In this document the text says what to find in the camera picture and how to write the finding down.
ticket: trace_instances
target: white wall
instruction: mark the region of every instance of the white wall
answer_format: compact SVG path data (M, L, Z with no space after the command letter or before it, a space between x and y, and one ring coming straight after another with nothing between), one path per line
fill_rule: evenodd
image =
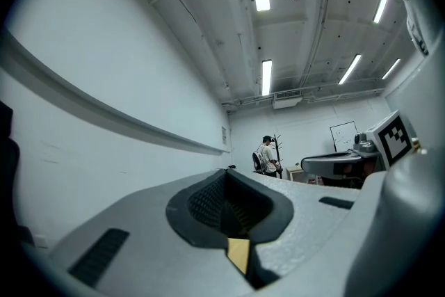
M147 0L18 0L7 28L79 92L154 128L228 150L225 112Z
M50 247L129 193L231 164L228 153L96 108L16 52L1 55L0 100L14 109L11 137L21 150L17 219Z
M241 170L253 170L252 153L265 135L281 135L283 168L307 156L334 152L330 127L354 121L364 131L390 113L384 98L299 103L291 109L241 110L229 116L232 128L232 161Z
M50 247L131 192L231 164L226 113L147 0L19 0L8 30L15 211Z
M439 32L429 55L419 52L392 77L382 96L396 107L419 137L423 147L443 147L445 143L445 41Z

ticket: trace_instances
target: gray panel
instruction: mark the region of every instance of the gray panel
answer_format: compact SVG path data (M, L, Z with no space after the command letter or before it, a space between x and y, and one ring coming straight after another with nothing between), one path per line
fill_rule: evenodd
M194 248L170 227L168 200L213 172L122 198L63 239L51 252L67 269L111 227L130 236L97 284L108 296L239 296L253 291L224 250Z
M349 214L346 209L320 203L320 198L333 197L354 202L360 193L350 188L268 179L256 173L243 174L282 193L293 203L293 219L280 238L256 247L262 267L279 276L286 275L314 256Z
M255 296L343 296L350 267L375 215L385 175L386 172L378 172L366 178L353 208L311 259L259 290ZM282 249L289 248L291 244L289 241Z
M444 157L444 149L422 150L400 160L388 172L380 195L379 214L375 215L348 277L347 297L383 296L410 269L410 274L405 276L424 281L419 277L419 270L442 263L440 225L445 212ZM416 263L422 250L423 262Z
M165 217L168 200L213 172L128 195L63 239L51 257L65 270L110 227L130 232L97 285L108 296L244 296L254 289L224 250L194 248ZM295 215L278 240L257 246L261 265L282 279L255 292L267 296L340 296L349 268L366 236L384 173L368 177L361 191L313 186L250 172L246 177L284 194ZM318 202L355 201L348 211Z
M334 174L334 166L336 164L346 165L347 163L355 164L362 161L362 157L353 151L335 152L323 156L305 157L301 160L301 168L316 176L343 179L343 173Z

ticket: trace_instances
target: white ceiling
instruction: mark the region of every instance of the white ceiling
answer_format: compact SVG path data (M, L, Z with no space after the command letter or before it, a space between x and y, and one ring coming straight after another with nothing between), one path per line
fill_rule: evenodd
M270 0L265 12L254 0L182 1L191 14L180 0L152 5L222 103L260 95L263 60L273 60L271 92L309 87L324 97L384 87L372 79L414 51L403 0L389 0L379 24L379 0ZM357 53L347 82L332 85Z

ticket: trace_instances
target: cable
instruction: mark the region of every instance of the cable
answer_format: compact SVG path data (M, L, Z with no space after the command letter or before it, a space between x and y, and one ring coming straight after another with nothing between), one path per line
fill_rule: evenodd
M193 18L193 20L195 20L195 23L197 24L195 17L194 17L193 14L190 12L190 10L187 9L186 4L184 4L184 2L183 2L182 0L179 0L179 1L180 1L181 4L185 7L185 9L188 11L188 13L190 14L190 16Z

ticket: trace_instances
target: table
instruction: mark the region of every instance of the table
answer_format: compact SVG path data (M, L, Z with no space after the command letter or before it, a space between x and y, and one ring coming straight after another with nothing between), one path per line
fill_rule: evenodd
M301 168L301 166L289 166L286 167L287 172L289 173L289 177L291 181L307 183L309 179L309 175Z

